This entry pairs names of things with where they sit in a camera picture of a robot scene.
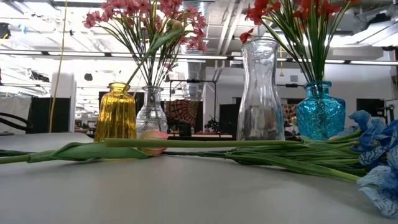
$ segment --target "tulip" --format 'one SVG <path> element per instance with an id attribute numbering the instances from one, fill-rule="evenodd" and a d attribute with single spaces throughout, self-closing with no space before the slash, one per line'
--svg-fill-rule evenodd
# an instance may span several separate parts
<path id="1" fill-rule="evenodd" d="M 183 28 L 182 23 L 178 20 L 171 19 L 167 22 L 167 30 L 175 30 Z"/>
<path id="2" fill-rule="evenodd" d="M 166 140 L 167 138 L 169 138 L 169 135 L 167 133 L 163 133 L 161 131 L 156 131 L 156 130 L 146 130 L 139 136 L 139 139 L 142 139 L 142 140 Z M 139 147 L 138 148 L 138 150 L 140 150 L 141 152 L 151 155 L 151 156 L 160 155 L 166 149 L 167 149 L 166 147 L 160 147 L 160 148 Z"/>

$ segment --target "yellow cable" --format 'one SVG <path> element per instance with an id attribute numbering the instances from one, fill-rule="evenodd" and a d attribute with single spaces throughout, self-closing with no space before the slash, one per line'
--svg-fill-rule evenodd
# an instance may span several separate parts
<path id="1" fill-rule="evenodd" d="M 62 45 L 61 45 L 60 65 L 58 67 L 57 81 L 55 82 L 54 97 L 53 97 L 52 104 L 51 104 L 49 133 L 51 133 L 51 131 L 52 131 L 52 118 L 53 118 L 54 108 L 55 108 L 55 99 L 57 98 L 58 83 L 60 81 L 61 65 L 62 65 L 62 58 L 63 58 L 63 48 L 65 46 L 65 28 L 66 28 L 66 24 L 67 24 L 67 8 L 68 8 L 68 0 L 65 1 L 65 14 L 63 16 L 63 30 L 62 30 Z"/>

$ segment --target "desk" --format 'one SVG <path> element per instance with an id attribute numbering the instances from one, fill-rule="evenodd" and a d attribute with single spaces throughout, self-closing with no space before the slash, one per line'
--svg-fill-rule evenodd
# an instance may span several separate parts
<path id="1" fill-rule="evenodd" d="M 0 136 L 10 150 L 71 141 L 92 139 Z M 200 157 L 1 165 L 0 192 L 1 224 L 397 223 L 381 217 L 356 184 Z"/>

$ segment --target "tapestry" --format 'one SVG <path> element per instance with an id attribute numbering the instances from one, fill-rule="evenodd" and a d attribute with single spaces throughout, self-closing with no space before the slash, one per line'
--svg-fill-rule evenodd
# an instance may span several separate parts
<path id="1" fill-rule="evenodd" d="M 167 121 L 184 120 L 192 127 L 195 126 L 200 102 L 189 100 L 175 100 L 166 103 Z"/>

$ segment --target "blue glass vase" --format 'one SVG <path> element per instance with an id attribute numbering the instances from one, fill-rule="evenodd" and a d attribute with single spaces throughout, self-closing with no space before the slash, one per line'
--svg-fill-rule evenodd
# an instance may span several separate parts
<path id="1" fill-rule="evenodd" d="M 307 99 L 297 105 L 297 124 L 301 136 L 327 140 L 344 130 L 345 101 L 329 96 L 331 82 L 311 82 L 304 86 Z"/>

